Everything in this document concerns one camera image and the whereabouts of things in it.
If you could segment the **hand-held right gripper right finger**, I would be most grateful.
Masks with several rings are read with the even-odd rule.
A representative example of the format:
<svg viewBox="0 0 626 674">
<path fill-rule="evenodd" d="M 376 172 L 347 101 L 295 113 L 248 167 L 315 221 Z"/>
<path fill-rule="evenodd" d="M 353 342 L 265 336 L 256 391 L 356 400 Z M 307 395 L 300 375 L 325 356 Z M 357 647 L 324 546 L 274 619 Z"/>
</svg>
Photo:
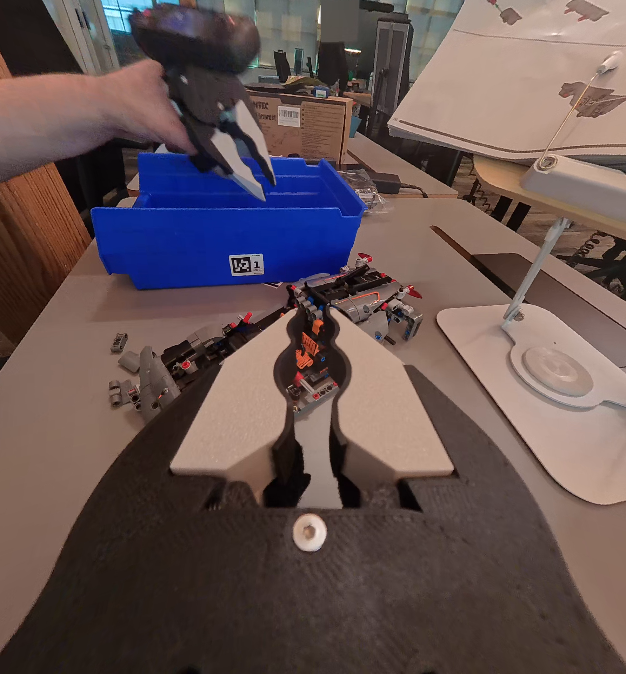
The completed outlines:
<svg viewBox="0 0 626 674">
<path fill-rule="evenodd" d="M 336 309 L 326 314 L 328 372 L 337 384 L 329 456 L 343 505 L 455 467 L 400 358 Z"/>
</svg>

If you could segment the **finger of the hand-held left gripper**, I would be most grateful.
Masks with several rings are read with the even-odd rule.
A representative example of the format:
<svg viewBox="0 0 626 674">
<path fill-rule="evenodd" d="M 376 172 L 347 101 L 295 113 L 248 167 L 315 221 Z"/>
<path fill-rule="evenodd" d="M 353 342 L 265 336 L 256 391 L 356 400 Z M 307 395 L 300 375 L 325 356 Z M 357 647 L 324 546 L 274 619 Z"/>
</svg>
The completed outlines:
<svg viewBox="0 0 626 674">
<path fill-rule="evenodd" d="M 254 159 L 259 164 L 262 172 L 267 175 L 267 145 L 260 128 L 247 133 L 245 144 L 251 141 L 254 145 Z M 219 151 L 224 163 L 229 167 L 227 176 L 245 191 L 260 201 L 265 201 L 263 186 L 254 177 L 252 170 L 241 159 L 234 138 L 220 129 L 214 128 L 210 137 L 210 143 Z"/>
<path fill-rule="evenodd" d="M 234 138 L 237 149 L 238 149 L 237 141 L 241 141 L 243 145 L 247 148 L 248 153 L 250 154 L 250 157 L 252 159 L 254 159 L 253 157 L 255 155 L 254 145 L 249 140 L 247 141 L 247 144 L 245 144 L 243 140 L 246 139 L 247 133 L 250 133 L 252 130 L 255 130 L 256 128 L 261 129 L 261 127 L 258 124 L 258 120 L 254 118 L 252 112 L 250 111 L 250 108 L 248 107 L 248 105 L 245 103 L 244 100 L 238 100 L 233 105 L 233 107 L 226 108 L 221 112 L 221 131 L 230 134 Z M 273 166 L 271 163 L 271 157 L 268 152 L 268 148 L 267 148 L 267 175 L 265 175 L 265 177 L 269 181 L 271 186 L 274 187 L 276 185 L 276 177 L 273 171 Z"/>
</svg>

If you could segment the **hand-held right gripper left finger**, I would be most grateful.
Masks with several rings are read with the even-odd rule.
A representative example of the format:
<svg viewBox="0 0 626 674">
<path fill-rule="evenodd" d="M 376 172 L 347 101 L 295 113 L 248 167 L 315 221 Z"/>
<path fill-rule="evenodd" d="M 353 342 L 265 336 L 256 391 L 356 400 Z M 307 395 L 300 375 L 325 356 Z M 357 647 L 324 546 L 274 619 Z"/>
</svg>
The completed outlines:
<svg viewBox="0 0 626 674">
<path fill-rule="evenodd" d="M 300 327 L 291 310 L 224 361 L 172 459 L 174 475 L 245 483 L 266 506 L 297 506 L 301 445 L 286 389 Z"/>
</svg>

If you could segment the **blue bin white label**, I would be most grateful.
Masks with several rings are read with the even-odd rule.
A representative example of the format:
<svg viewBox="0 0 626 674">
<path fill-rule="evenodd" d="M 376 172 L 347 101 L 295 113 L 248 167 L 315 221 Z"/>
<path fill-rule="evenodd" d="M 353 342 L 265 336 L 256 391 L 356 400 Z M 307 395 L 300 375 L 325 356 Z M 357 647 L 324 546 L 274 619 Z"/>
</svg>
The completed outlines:
<svg viewBox="0 0 626 674">
<path fill-rule="evenodd" d="M 132 207 L 95 207 L 91 220 L 109 274 L 135 287 L 178 289 L 294 282 L 349 261 L 366 205 L 326 160 L 273 158 L 272 186 L 251 158 L 261 201 L 182 154 L 139 155 Z"/>
</svg>

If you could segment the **lego instruction booklet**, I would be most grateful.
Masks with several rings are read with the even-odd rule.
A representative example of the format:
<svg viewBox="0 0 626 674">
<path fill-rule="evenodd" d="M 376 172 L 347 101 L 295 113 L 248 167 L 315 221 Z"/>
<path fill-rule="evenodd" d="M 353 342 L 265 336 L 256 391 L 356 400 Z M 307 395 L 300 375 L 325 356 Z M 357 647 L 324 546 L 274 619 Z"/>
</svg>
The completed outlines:
<svg viewBox="0 0 626 674">
<path fill-rule="evenodd" d="M 466 1 L 390 135 L 532 163 L 614 51 L 551 151 L 626 162 L 626 1 Z"/>
</svg>

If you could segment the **person's left forearm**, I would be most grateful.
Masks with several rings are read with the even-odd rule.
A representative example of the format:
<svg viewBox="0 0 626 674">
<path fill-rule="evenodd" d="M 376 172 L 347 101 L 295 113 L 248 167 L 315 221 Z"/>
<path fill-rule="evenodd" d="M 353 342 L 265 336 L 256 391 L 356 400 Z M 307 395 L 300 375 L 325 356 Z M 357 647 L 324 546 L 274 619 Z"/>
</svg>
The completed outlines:
<svg viewBox="0 0 626 674">
<path fill-rule="evenodd" d="M 0 183 L 104 145 L 109 78 L 48 74 L 0 80 Z"/>
</svg>

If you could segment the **partly built lego car model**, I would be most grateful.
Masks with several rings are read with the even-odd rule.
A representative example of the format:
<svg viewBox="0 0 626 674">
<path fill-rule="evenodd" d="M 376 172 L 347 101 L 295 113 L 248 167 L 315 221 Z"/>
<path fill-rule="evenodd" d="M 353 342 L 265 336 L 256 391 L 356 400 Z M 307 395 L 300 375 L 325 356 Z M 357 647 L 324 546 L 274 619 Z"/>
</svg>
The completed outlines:
<svg viewBox="0 0 626 674">
<path fill-rule="evenodd" d="M 421 294 L 377 271 L 371 263 L 370 255 L 359 253 L 354 265 L 341 267 L 338 274 L 317 274 L 289 284 L 287 304 L 256 322 L 247 313 L 222 328 L 202 328 L 161 356 L 150 347 L 144 348 L 146 363 L 140 364 L 139 383 L 122 382 L 124 404 L 131 403 L 147 423 L 209 366 L 223 363 L 287 312 L 302 309 L 306 317 L 297 333 L 297 371 L 286 391 L 295 418 L 311 412 L 337 392 L 326 363 L 326 310 L 340 311 L 376 341 L 391 345 L 395 345 L 389 336 L 391 325 L 402 323 L 402 338 L 409 341 L 422 323 L 422 315 L 405 302 L 408 297 L 420 299 Z"/>
</svg>

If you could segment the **person's left hand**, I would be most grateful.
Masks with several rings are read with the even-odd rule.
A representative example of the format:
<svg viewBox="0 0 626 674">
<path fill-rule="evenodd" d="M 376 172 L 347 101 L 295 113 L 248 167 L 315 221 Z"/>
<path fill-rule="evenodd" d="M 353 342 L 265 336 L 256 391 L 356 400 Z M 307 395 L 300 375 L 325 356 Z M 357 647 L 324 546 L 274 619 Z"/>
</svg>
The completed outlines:
<svg viewBox="0 0 626 674">
<path fill-rule="evenodd" d="M 117 137 L 154 141 L 193 156 L 197 150 L 169 98 L 164 74 L 160 63 L 146 58 L 98 77 L 101 110 Z"/>
</svg>

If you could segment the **brown cardboard box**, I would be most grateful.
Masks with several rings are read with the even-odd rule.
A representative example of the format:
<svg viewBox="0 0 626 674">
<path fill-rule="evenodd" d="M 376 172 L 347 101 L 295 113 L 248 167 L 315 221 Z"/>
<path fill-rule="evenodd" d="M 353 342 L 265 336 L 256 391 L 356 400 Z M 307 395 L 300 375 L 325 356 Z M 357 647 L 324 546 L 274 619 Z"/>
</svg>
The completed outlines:
<svg viewBox="0 0 626 674">
<path fill-rule="evenodd" d="M 341 163 L 349 140 L 351 99 L 248 93 L 271 156 Z"/>
</svg>

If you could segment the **clear plastic bag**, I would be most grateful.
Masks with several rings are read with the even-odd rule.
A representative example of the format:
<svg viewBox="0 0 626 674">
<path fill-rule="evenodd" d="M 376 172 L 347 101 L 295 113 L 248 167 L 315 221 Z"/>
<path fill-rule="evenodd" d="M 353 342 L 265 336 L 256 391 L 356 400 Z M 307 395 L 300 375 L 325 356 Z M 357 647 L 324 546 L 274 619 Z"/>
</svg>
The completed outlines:
<svg viewBox="0 0 626 674">
<path fill-rule="evenodd" d="M 343 174 L 344 180 L 362 200 L 369 213 L 385 214 L 393 209 L 391 203 L 378 192 L 376 183 L 366 170 L 346 171 Z"/>
</svg>

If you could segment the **black power adapter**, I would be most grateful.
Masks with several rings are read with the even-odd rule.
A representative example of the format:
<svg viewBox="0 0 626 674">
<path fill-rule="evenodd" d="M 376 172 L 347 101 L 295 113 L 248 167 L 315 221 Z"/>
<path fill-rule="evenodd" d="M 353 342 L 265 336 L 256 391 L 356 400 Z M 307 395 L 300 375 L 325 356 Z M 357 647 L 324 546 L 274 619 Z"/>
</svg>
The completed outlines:
<svg viewBox="0 0 626 674">
<path fill-rule="evenodd" d="M 429 195 L 422 187 L 410 183 L 404 183 L 396 174 L 368 171 L 368 175 L 380 195 L 388 196 L 390 198 L 429 198 Z"/>
</svg>

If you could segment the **grey computer monitor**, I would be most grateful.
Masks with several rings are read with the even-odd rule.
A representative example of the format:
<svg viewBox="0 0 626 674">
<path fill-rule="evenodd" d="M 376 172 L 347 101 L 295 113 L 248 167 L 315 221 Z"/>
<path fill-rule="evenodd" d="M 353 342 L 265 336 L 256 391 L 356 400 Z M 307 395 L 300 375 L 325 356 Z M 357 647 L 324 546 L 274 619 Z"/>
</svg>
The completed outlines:
<svg viewBox="0 0 626 674">
<path fill-rule="evenodd" d="M 406 13 L 383 15 L 376 23 L 372 92 L 378 105 L 396 108 L 409 88 L 413 26 Z"/>
</svg>

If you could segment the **white book stand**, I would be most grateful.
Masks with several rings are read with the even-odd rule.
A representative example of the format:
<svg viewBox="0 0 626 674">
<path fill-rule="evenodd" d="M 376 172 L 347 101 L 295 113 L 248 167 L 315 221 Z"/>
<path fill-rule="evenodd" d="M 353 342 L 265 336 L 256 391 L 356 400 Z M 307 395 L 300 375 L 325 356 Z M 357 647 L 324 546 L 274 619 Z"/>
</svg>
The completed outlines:
<svg viewBox="0 0 626 674">
<path fill-rule="evenodd" d="M 510 305 L 443 309 L 439 328 L 550 476 L 597 505 L 626 501 L 626 372 L 559 317 L 524 303 L 557 219 Z"/>
</svg>

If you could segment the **wooden post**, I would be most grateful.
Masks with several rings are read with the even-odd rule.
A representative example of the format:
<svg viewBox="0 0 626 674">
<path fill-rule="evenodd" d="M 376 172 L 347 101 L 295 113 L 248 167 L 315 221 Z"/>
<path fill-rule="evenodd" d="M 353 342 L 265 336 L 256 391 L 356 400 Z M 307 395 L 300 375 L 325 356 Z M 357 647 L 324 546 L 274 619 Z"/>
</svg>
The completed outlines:
<svg viewBox="0 0 626 674">
<path fill-rule="evenodd" d="M 0 1 L 0 79 L 80 73 L 43 1 Z M 89 245 L 75 157 L 0 183 L 0 331 L 19 343 Z"/>
</svg>

